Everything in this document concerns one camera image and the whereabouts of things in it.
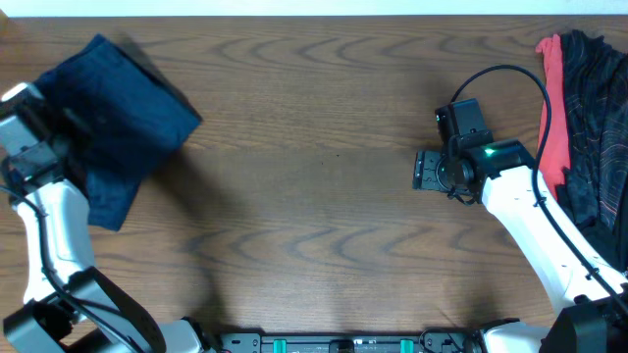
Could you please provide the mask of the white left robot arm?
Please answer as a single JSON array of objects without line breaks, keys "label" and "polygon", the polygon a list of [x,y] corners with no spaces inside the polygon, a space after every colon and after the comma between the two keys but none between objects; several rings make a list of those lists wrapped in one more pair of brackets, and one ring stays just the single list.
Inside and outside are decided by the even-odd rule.
[{"label": "white left robot arm", "polygon": [[157,323],[100,272],[87,230],[86,132],[42,101],[1,106],[2,190],[26,228],[24,305],[4,320],[20,352],[205,352],[197,324]]}]

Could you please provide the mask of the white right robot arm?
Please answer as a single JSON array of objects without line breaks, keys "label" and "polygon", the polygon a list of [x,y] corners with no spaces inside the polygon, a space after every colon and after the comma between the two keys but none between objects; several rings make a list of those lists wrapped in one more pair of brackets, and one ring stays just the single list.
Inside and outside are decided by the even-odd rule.
[{"label": "white right robot arm", "polygon": [[413,186],[482,205],[509,232],[556,314],[548,327],[502,320],[477,329],[468,352],[625,352],[627,279],[589,244],[516,139],[420,151]]}]

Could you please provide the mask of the dark blue denim shorts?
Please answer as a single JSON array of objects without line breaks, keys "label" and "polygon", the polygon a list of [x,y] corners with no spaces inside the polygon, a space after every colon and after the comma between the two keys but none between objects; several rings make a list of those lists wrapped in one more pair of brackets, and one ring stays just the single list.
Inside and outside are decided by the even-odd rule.
[{"label": "dark blue denim shorts", "polygon": [[119,230],[142,181],[179,150],[201,118],[170,84],[97,34],[35,86],[92,135],[86,171],[91,225]]}]

